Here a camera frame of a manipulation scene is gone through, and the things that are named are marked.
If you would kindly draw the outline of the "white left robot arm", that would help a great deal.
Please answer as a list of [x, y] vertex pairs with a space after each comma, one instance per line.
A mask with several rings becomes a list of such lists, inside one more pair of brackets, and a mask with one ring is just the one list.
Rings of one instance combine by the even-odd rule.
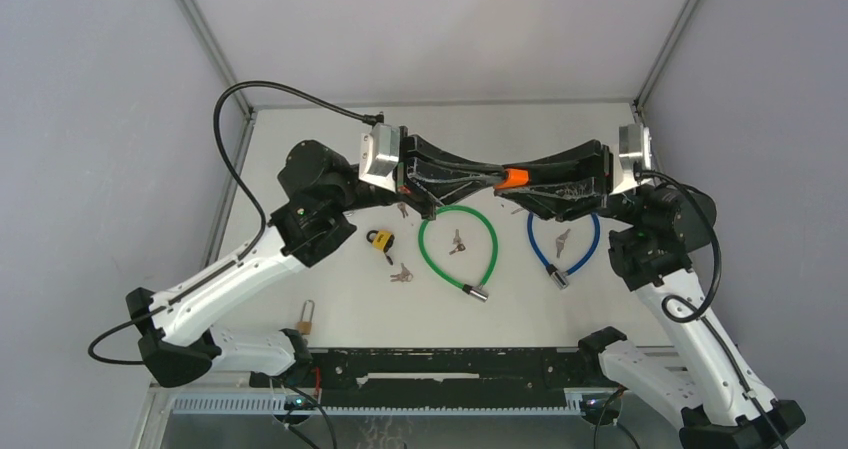
[[506, 177], [499, 165], [455, 156], [395, 128], [387, 136], [366, 134], [354, 163], [318, 141], [297, 144], [278, 176], [288, 200], [261, 217], [254, 238], [170, 289], [138, 288], [127, 296], [142, 364], [167, 388], [213, 371], [305, 383], [313, 361], [301, 332], [242, 334], [220, 327], [220, 319], [329, 257], [355, 233], [351, 211], [401, 202], [431, 220], [438, 209]]

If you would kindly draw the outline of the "blue cable lock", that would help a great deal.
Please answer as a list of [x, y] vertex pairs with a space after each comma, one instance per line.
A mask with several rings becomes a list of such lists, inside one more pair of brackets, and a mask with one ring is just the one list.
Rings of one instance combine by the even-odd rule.
[[532, 213], [527, 214], [526, 218], [526, 235], [533, 254], [543, 266], [546, 274], [554, 282], [559, 290], [565, 290], [569, 287], [568, 278], [579, 272], [593, 258], [600, 245], [601, 238], [601, 223], [597, 214], [591, 214], [590, 220], [593, 224], [593, 239], [584, 255], [578, 259], [573, 265], [566, 269], [559, 269], [554, 263], [550, 262], [541, 250], [534, 233], [534, 222], [536, 217]]

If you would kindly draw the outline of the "yellow tag padlock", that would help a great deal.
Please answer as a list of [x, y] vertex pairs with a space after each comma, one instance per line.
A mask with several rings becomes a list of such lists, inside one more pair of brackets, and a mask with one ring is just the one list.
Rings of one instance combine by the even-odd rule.
[[389, 265], [393, 265], [393, 259], [389, 251], [394, 245], [395, 235], [388, 230], [370, 230], [366, 234], [366, 240], [373, 248], [378, 250], [387, 260]]

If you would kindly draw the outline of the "small brass padlock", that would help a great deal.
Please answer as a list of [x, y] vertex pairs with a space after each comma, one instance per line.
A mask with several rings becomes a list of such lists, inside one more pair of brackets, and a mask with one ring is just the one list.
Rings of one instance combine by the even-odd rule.
[[295, 329], [301, 335], [308, 336], [311, 334], [313, 328], [314, 311], [315, 302], [311, 299], [307, 299], [301, 307], [300, 318], [295, 326]]

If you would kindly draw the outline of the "orange black padlock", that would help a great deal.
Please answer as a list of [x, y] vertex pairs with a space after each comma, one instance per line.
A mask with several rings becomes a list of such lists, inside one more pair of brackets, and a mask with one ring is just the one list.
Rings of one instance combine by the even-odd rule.
[[508, 167], [503, 178], [492, 185], [496, 191], [524, 187], [530, 183], [530, 172], [527, 169]]

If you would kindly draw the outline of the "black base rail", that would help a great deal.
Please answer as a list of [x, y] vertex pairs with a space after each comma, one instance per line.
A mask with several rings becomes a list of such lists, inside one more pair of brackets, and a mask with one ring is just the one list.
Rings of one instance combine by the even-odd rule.
[[255, 389], [284, 384], [318, 393], [327, 410], [388, 411], [564, 409], [569, 391], [617, 387], [587, 356], [552, 347], [322, 349], [307, 370], [249, 377]]

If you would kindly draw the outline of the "green lock silver keys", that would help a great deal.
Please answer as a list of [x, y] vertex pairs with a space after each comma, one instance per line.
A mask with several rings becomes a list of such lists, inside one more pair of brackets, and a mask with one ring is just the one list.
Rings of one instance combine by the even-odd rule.
[[458, 253], [458, 252], [463, 252], [463, 251], [466, 250], [466, 247], [463, 243], [459, 229], [456, 229], [454, 231], [453, 245], [454, 245], [453, 249], [449, 252], [450, 255], [453, 255], [453, 254]]

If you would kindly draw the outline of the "blue lock silver keys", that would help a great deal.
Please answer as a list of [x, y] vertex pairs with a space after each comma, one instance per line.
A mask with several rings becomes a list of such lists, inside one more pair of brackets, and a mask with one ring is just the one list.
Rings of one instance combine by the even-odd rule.
[[571, 232], [571, 230], [570, 230], [570, 229], [566, 229], [563, 233], [561, 233], [560, 235], [558, 235], [558, 236], [556, 237], [556, 239], [555, 239], [555, 248], [556, 248], [556, 257], [557, 257], [557, 258], [560, 258], [560, 257], [561, 257], [562, 252], [563, 252], [563, 250], [564, 250], [564, 248], [565, 248], [566, 241], [567, 241], [567, 239], [568, 239], [568, 237], [569, 237], [569, 235], [570, 235], [570, 232]]

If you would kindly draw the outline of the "brass padlock silver keys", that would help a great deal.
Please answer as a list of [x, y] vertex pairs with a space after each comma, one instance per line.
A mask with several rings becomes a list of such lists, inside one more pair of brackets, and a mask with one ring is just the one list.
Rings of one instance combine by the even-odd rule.
[[392, 274], [389, 278], [391, 282], [402, 282], [408, 283], [411, 282], [414, 278], [412, 272], [407, 268], [404, 263], [400, 264], [400, 271], [396, 274]]

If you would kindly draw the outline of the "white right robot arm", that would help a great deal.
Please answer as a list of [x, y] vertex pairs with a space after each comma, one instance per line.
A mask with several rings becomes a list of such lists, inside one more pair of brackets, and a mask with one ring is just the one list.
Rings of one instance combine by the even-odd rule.
[[614, 155], [598, 141], [495, 174], [495, 193], [544, 220], [585, 215], [619, 221], [609, 235], [613, 272], [657, 318], [691, 387], [640, 362], [624, 335], [583, 339], [584, 381], [614, 381], [676, 430], [685, 448], [784, 448], [806, 420], [760, 379], [732, 343], [712, 305], [723, 275], [716, 206], [706, 193], [654, 169], [647, 150]]

